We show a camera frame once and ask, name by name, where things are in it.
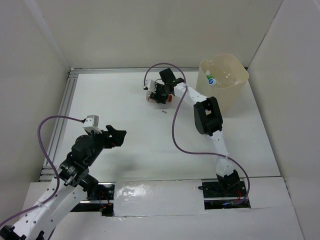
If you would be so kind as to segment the small red-capped clear bottle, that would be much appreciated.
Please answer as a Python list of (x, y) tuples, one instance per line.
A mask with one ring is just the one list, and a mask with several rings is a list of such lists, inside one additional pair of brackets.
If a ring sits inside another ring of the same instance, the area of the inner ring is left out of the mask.
[(146, 100), (148, 102), (153, 102), (157, 104), (166, 104), (172, 101), (173, 95), (172, 94), (164, 94), (161, 95), (160, 93), (154, 93), (148, 91), (146, 93)]

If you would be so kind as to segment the green plastic bottle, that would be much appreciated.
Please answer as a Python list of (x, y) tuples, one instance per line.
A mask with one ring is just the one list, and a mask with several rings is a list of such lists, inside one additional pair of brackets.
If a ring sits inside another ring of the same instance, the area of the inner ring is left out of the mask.
[(205, 74), (205, 76), (207, 77), (208, 80), (214, 79), (212, 73), (209, 70), (205, 71), (204, 74)]

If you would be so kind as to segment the beige plastic bin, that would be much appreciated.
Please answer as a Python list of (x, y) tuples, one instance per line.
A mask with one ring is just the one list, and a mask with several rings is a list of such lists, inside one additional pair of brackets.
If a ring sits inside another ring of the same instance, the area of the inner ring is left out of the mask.
[(215, 97), (222, 116), (234, 118), (243, 112), (241, 93), (249, 73), (232, 54), (223, 53), (200, 61), (195, 90), (206, 97)]

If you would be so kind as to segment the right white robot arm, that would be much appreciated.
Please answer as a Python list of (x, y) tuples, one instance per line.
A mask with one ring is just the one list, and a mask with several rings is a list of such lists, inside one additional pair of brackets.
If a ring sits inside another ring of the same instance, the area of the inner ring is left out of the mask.
[(229, 158), (229, 153), (223, 138), (223, 118), (218, 101), (215, 97), (207, 97), (190, 87), (185, 79), (176, 78), (170, 68), (159, 72), (161, 83), (156, 80), (144, 80), (144, 89), (147, 99), (158, 104), (166, 104), (172, 96), (180, 98), (175, 110), (171, 136), (174, 145), (181, 152), (190, 155), (205, 155), (205, 152), (191, 152), (178, 146), (175, 138), (175, 123), (179, 108), (183, 102), (193, 107), (194, 125), (199, 134), (207, 136), (214, 148), (218, 151), (215, 169), (218, 180), (218, 190), (223, 196), (230, 196), (240, 182), (239, 174), (234, 162)]

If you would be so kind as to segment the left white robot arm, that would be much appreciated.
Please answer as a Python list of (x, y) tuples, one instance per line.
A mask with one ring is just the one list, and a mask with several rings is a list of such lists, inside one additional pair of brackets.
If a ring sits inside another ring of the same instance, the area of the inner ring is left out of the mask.
[(22, 213), (13, 225), (2, 223), (4, 240), (47, 240), (56, 226), (82, 200), (92, 200), (99, 193), (99, 181), (89, 168), (104, 149), (120, 147), (127, 132), (106, 125), (105, 130), (88, 131), (79, 136), (58, 168), (49, 187), (37, 202)]

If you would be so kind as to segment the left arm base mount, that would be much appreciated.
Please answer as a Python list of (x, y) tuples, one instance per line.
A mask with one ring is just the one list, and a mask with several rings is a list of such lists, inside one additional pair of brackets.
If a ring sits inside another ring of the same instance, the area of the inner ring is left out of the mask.
[(99, 213), (103, 217), (114, 216), (114, 182), (99, 183), (97, 190), (91, 197), (80, 201), (72, 213)]

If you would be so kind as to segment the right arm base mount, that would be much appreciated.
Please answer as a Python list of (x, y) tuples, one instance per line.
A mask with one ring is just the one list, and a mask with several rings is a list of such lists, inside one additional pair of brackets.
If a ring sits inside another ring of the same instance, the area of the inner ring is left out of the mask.
[(229, 191), (222, 191), (217, 180), (203, 181), (198, 189), (202, 191), (205, 210), (249, 209), (251, 207), (248, 199), (237, 205), (231, 204), (231, 202), (242, 200), (246, 195), (247, 188), (243, 180)]

